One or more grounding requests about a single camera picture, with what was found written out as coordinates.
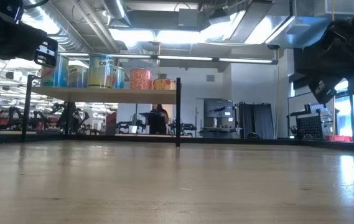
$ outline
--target pipe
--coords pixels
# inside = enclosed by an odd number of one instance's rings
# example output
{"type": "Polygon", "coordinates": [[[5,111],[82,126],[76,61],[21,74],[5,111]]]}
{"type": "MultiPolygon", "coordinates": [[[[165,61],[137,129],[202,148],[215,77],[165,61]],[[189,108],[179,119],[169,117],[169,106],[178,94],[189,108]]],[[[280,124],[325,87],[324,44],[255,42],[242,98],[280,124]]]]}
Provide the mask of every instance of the pipe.
{"type": "Polygon", "coordinates": [[[104,27],[104,25],[102,24],[102,21],[99,20],[98,16],[96,16],[96,13],[91,8],[91,6],[87,3],[86,0],[80,0],[80,2],[82,3],[83,7],[85,7],[85,9],[88,10],[88,13],[94,19],[94,21],[96,22],[96,25],[100,28],[102,33],[105,35],[105,37],[108,39],[108,41],[110,42],[110,44],[114,48],[114,51],[116,53],[118,53],[119,52],[119,47],[117,46],[117,43],[113,39],[112,35],[109,33],[109,30],[104,27]]]}
{"type": "MultiPolygon", "coordinates": [[[[106,12],[113,18],[122,22],[123,24],[131,27],[131,23],[126,14],[126,6],[123,0],[102,0],[103,7],[105,7],[106,12]]],[[[126,44],[126,47],[131,54],[143,54],[142,45],[139,42],[133,44],[126,44]]]]}
{"type": "MultiPolygon", "coordinates": [[[[24,4],[35,4],[37,0],[24,0],[24,4]]],[[[45,23],[51,20],[60,31],[57,33],[60,37],[53,37],[58,41],[59,46],[67,52],[92,52],[93,49],[85,41],[85,39],[75,30],[75,28],[68,22],[68,20],[58,11],[58,9],[51,3],[47,2],[43,6],[33,9],[26,9],[25,13],[31,17],[36,23],[36,28],[43,29],[45,23]]]]}
{"type": "Polygon", "coordinates": [[[108,48],[108,50],[114,51],[115,49],[108,42],[108,40],[106,40],[106,38],[103,36],[103,34],[97,28],[97,26],[95,26],[95,24],[92,22],[90,17],[88,17],[88,15],[85,13],[84,9],[81,7],[81,5],[78,3],[78,1],[71,0],[71,2],[75,5],[76,9],[82,14],[84,19],[87,21],[87,23],[90,25],[90,27],[94,30],[94,32],[98,35],[98,37],[101,39],[101,41],[105,44],[105,46],[108,48]]]}
{"type": "Polygon", "coordinates": [[[113,18],[118,21],[126,24],[131,27],[131,23],[127,17],[126,5],[123,0],[102,0],[103,6],[105,7],[106,12],[113,18]]]}

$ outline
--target can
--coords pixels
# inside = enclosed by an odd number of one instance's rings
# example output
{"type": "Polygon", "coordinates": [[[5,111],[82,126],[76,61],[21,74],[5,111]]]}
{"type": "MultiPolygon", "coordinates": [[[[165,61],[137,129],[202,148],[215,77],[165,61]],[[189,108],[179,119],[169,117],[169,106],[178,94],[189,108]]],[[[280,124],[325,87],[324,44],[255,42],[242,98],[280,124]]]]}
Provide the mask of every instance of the can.
{"type": "Polygon", "coordinates": [[[113,88],[124,88],[124,78],[126,76],[124,68],[114,66],[112,76],[113,88]]]}
{"type": "Polygon", "coordinates": [[[146,69],[137,68],[129,71],[130,89],[151,90],[152,72],[146,69]]]}
{"type": "Polygon", "coordinates": [[[67,86],[74,88],[86,88],[88,83],[88,69],[81,65],[70,65],[67,77],[67,86]]]}
{"type": "Polygon", "coordinates": [[[91,54],[88,69],[88,87],[112,88],[113,57],[105,54],[91,54]]]}
{"type": "Polygon", "coordinates": [[[153,81],[154,90],[176,90],[177,82],[169,78],[158,78],[153,81]]]}
{"type": "Polygon", "coordinates": [[[55,68],[42,67],[41,86],[46,87],[67,87],[69,58],[64,55],[57,56],[55,68]]]}

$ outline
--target wooden table surface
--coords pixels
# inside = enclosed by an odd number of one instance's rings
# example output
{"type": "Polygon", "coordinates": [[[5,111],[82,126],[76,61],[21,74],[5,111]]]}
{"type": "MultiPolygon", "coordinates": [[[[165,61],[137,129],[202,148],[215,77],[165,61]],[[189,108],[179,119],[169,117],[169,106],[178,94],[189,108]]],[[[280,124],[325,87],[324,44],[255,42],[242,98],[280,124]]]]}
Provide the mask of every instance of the wooden table surface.
{"type": "Polygon", "coordinates": [[[0,223],[354,223],[354,153],[299,146],[0,144],[0,223]]]}

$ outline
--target glass wall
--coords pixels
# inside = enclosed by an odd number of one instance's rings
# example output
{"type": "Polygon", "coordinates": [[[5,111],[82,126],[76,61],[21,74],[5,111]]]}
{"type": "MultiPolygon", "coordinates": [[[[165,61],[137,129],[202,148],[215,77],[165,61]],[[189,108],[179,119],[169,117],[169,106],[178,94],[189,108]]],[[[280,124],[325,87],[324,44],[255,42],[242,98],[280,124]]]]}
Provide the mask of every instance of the glass wall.
{"type": "Polygon", "coordinates": [[[337,113],[337,134],[352,137],[350,97],[337,98],[336,109],[339,110],[337,113]]]}

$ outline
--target person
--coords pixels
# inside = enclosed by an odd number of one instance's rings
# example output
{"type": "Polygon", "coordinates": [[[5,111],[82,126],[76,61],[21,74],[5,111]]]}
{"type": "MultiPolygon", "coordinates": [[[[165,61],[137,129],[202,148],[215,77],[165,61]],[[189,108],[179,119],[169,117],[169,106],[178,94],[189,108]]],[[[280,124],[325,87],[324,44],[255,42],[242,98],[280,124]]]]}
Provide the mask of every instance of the person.
{"type": "Polygon", "coordinates": [[[167,134],[169,114],[161,104],[152,105],[151,115],[148,116],[149,134],[167,134]]]}

